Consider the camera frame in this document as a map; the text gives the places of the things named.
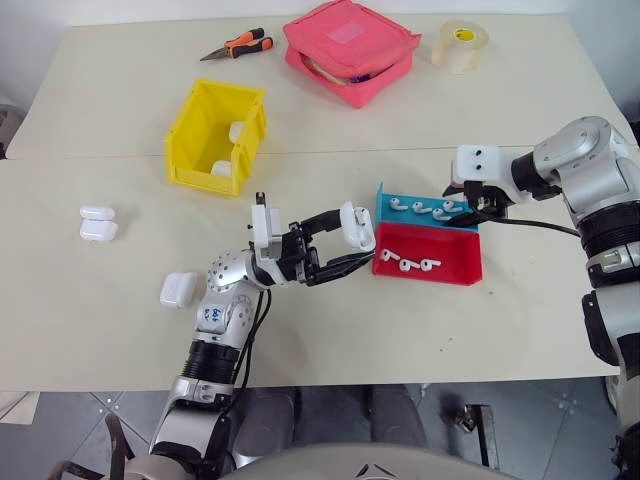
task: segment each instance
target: orange handle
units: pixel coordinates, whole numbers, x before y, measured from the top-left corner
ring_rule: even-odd
[[[262,52],[264,50],[269,50],[271,47],[273,47],[273,39],[271,37],[261,38],[260,40],[250,42],[248,45],[231,47],[229,49],[229,56],[231,58],[238,58],[240,55]]]
[[[264,30],[262,28],[254,28],[253,30],[244,32],[242,35],[234,38],[233,40],[224,42],[224,46],[227,48],[237,47],[239,45],[244,45],[252,40],[257,40],[258,38],[262,37],[264,37]]]

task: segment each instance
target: pink zippered case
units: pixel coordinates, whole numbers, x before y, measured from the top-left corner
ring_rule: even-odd
[[[325,3],[284,33],[286,61],[355,107],[409,71],[421,38],[350,0]]]

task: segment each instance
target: tile floor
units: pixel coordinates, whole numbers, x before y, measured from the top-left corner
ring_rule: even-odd
[[[600,379],[408,385],[429,448],[479,462],[476,437],[448,430],[443,399],[493,407],[501,470],[525,480],[610,479],[616,418]],[[0,424],[0,479],[45,479],[61,459],[106,472],[109,441],[104,416],[116,413],[135,453],[145,453],[167,392],[44,393],[34,424]],[[297,446],[367,441],[362,389],[306,387]]]

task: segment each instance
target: white earbud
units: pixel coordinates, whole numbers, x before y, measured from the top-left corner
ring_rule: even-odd
[[[433,208],[422,208],[422,202],[415,202],[413,205],[411,205],[411,208],[413,209],[414,212],[416,213],[429,213],[431,210],[433,210]]]
[[[439,267],[440,265],[442,265],[442,262],[440,260],[430,260],[428,258],[425,258],[420,262],[420,268],[423,272],[428,272],[434,266]]]
[[[449,213],[462,211],[462,207],[456,207],[456,204],[453,203],[451,200],[445,200],[445,202],[442,204],[442,208],[444,208],[445,212],[449,212]]]
[[[391,207],[391,210],[406,210],[409,208],[406,205],[400,205],[400,199],[396,197],[389,200],[389,207]]]
[[[409,270],[411,270],[411,267],[420,268],[419,263],[412,262],[411,260],[407,260],[406,258],[403,258],[402,260],[400,260],[400,263],[398,264],[398,266],[400,267],[401,272],[408,272]]]
[[[444,215],[444,212],[442,211],[441,208],[434,208],[432,214],[435,220],[440,220],[441,222],[444,222],[446,220],[451,220],[451,217]]]
[[[388,250],[386,248],[382,250],[382,253],[380,254],[380,259],[383,262],[388,262],[392,258],[394,260],[400,260],[400,255],[398,255],[397,253],[393,253],[391,250]]]

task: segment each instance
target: white table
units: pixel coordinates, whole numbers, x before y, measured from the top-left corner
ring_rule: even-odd
[[[453,15],[392,15],[423,40],[409,74],[355,110],[283,60],[285,17],[78,27],[67,31],[22,128],[14,159],[160,155],[198,77],[264,87],[264,153],[533,145],[583,115],[629,126],[561,15],[464,15],[491,36],[477,71],[447,75],[430,63]],[[198,59],[263,26],[273,50]]]
[[[231,199],[169,185],[162,157],[0,162],[0,386],[6,390],[166,389],[186,359],[195,306],[158,301],[172,271],[206,272],[242,249],[254,192],[283,223],[351,199],[438,195],[454,150],[259,155]],[[109,244],[79,238],[78,208],[111,204]],[[569,225],[560,199],[513,217]],[[484,280],[456,287],[374,276],[274,289],[253,385],[451,382],[609,375],[591,352],[579,241],[543,229],[481,225]],[[321,259],[339,235],[318,236]]]

